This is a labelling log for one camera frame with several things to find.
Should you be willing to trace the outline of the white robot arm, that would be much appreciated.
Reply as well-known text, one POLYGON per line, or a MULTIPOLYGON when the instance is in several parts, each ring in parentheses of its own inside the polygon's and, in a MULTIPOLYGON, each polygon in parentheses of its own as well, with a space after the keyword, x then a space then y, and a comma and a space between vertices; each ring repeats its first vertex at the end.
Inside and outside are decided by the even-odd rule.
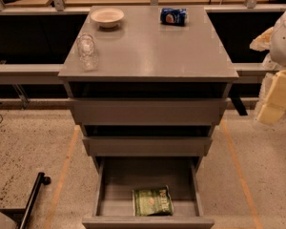
POLYGON ((256 37, 250 44, 254 51, 266 51, 264 68, 273 64, 281 67, 274 75, 268 74, 263 85, 270 84, 265 94, 259 97, 256 106, 256 120, 263 124, 277 123, 286 112, 286 11, 277 19, 275 25, 256 37))

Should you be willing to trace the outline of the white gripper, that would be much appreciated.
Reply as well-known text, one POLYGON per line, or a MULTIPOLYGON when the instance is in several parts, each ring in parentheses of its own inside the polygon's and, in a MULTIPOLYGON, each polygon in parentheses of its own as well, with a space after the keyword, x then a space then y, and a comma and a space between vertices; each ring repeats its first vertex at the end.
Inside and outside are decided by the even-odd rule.
MULTIPOLYGON (((250 49, 257 52, 267 51, 262 61, 266 70, 280 70, 281 66, 270 56, 271 35, 273 27, 267 29, 250 44, 250 49)), ((258 122, 272 125, 277 123, 286 112, 286 70, 275 75, 266 73, 255 104, 255 117, 258 122)))

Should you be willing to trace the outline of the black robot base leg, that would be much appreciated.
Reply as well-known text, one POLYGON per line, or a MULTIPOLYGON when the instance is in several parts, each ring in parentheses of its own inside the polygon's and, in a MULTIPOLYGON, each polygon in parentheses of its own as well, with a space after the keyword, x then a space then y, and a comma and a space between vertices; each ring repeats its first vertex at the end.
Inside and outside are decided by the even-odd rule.
POLYGON ((31 189, 29 199, 25 208, 3 208, 0 209, 0 213, 7 216, 9 219, 16 223, 15 229, 27 229, 32 209, 38 197, 40 188, 43 185, 49 185, 51 178, 46 177, 43 172, 40 172, 31 189))

